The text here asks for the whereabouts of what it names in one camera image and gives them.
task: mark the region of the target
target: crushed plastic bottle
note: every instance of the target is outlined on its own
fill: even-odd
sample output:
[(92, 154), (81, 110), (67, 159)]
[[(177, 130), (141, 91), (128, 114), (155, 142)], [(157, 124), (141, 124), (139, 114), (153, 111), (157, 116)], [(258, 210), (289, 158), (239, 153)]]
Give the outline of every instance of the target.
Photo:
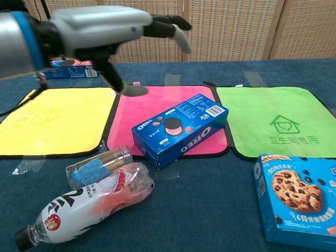
[(15, 243), (24, 251), (39, 242), (72, 240), (114, 212), (144, 200), (153, 188), (146, 166), (142, 163), (124, 165), (96, 183), (51, 201), (34, 224), (15, 234)]

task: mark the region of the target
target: cable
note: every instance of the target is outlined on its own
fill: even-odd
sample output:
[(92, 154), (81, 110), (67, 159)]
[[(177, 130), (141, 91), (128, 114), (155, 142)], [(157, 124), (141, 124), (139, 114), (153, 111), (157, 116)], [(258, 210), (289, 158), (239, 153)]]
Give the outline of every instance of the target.
[(47, 6), (47, 3), (45, 0), (40, 0), (41, 4), (42, 4), (42, 7), (43, 7), (43, 10), (44, 10), (44, 13), (46, 14), (47, 16), (47, 19), (51, 19), (51, 15), (50, 15), (50, 12), (48, 10), (48, 6)]
[(42, 21), (40, 12), (38, 11), (38, 8), (37, 8), (36, 0), (34, 0), (34, 3), (35, 3), (35, 7), (36, 7), (36, 10), (37, 10), (38, 16), (40, 17), (40, 21)]
[(27, 102), (33, 100), (35, 97), (37, 97), (39, 94), (41, 94), (44, 90), (47, 89), (47, 85), (45, 84), (40, 84), (40, 87), (31, 95), (29, 96), (29, 98), (27, 100), (25, 100), (24, 102), (21, 102), (19, 105), (15, 106), (14, 108), (7, 110), (5, 112), (0, 113), (0, 117), (5, 116), (9, 113), (12, 113), (13, 111), (21, 108), (23, 105), (25, 105)]

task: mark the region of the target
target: house logo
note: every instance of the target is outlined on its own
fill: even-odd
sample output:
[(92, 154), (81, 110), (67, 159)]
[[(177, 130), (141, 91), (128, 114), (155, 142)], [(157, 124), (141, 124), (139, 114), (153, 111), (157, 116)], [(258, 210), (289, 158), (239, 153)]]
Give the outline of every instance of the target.
[(31, 123), (43, 125), (56, 118), (59, 118), (59, 113), (56, 109), (40, 109), (31, 119)]
[(273, 125), (279, 134), (299, 134), (300, 130), (297, 122), (294, 122), (286, 117), (278, 115), (274, 120), (269, 124)]

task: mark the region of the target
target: cookie box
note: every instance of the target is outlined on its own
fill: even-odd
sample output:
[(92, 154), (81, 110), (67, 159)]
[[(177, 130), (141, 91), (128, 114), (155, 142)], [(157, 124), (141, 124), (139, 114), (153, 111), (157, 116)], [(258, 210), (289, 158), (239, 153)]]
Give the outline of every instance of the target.
[(336, 160), (262, 154), (253, 176), (267, 241), (336, 251)]
[(228, 109), (202, 94), (134, 126), (134, 144), (158, 170), (225, 126)]
[(44, 72), (47, 79), (72, 79), (98, 77), (90, 61), (60, 59), (50, 62), (51, 69)]

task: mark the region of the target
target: woven screen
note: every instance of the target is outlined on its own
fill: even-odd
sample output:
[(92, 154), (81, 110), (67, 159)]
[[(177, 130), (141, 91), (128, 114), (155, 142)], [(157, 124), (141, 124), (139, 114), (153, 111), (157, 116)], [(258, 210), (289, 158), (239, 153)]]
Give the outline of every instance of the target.
[[(35, 1), (28, 0), (28, 1), (25, 1), (25, 3), (27, 4), (28, 10), (32, 16), (34, 16), (36, 19), (39, 20), (40, 18), (38, 14), (40, 14), (42, 21), (47, 20), (46, 14), (43, 10), (42, 3), (40, 0), (35, 0)], [(98, 5), (98, 0), (46, 0), (46, 4), (48, 6), (48, 10), (52, 17), (55, 9)]]
[[(180, 16), (182, 15), (182, 3), (183, 0), (99, 1), (100, 5), (123, 5), (142, 9), (151, 14)], [(177, 61), (182, 60), (182, 52), (171, 39), (142, 37), (122, 44), (112, 59), (116, 62)]]
[(183, 60), (260, 60), (274, 23), (277, 0), (185, 0), (184, 17), (193, 25), (191, 55)]
[(336, 1), (286, 0), (271, 59), (336, 55)]

